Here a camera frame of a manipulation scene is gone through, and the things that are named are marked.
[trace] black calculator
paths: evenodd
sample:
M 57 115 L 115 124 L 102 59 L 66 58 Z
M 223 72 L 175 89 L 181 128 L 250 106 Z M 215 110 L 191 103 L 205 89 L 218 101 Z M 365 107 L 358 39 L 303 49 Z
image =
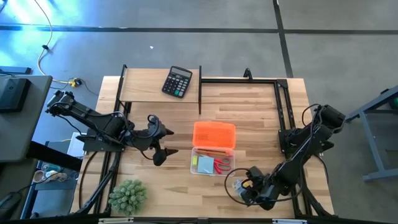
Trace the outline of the black calculator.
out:
M 178 98 L 183 98 L 188 89 L 191 77 L 191 71 L 185 68 L 172 66 L 163 84 L 162 92 Z

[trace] black clamp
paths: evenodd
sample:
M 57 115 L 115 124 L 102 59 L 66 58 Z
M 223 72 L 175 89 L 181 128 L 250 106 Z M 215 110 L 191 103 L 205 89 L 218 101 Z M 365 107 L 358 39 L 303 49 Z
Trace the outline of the black clamp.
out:
M 245 69 L 243 78 L 249 77 L 249 82 L 253 82 L 253 76 L 251 75 L 250 68 Z

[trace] yellow sticky note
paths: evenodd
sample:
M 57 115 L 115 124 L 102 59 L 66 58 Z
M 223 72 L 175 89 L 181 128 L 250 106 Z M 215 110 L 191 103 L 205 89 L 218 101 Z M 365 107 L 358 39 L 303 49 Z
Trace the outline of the yellow sticky note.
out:
M 198 156 L 193 156 L 192 165 L 193 165 L 193 166 L 198 165 Z

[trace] calculator display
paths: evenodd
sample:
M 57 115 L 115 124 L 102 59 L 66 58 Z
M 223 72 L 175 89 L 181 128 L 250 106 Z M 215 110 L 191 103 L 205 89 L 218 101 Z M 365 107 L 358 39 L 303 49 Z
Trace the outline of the calculator display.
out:
M 183 71 L 183 70 L 179 70 L 179 69 L 176 69 L 176 68 L 172 68 L 172 73 L 180 74 L 180 75 L 183 75 L 183 76 L 188 77 L 188 78 L 191 77 L 191 73 L 186 72 L 186 71 Z

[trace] wooden shelf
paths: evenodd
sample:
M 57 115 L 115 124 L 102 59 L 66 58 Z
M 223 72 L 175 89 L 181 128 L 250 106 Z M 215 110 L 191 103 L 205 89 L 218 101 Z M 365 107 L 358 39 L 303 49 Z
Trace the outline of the wooden shelf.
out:
M 198 103 L 199 69 L 190 69 L 192 72 L 191 82 L 182 99 L 162 92 L 169 71 L 170 69 L 127 68 L 120 100 L 125 102 Z

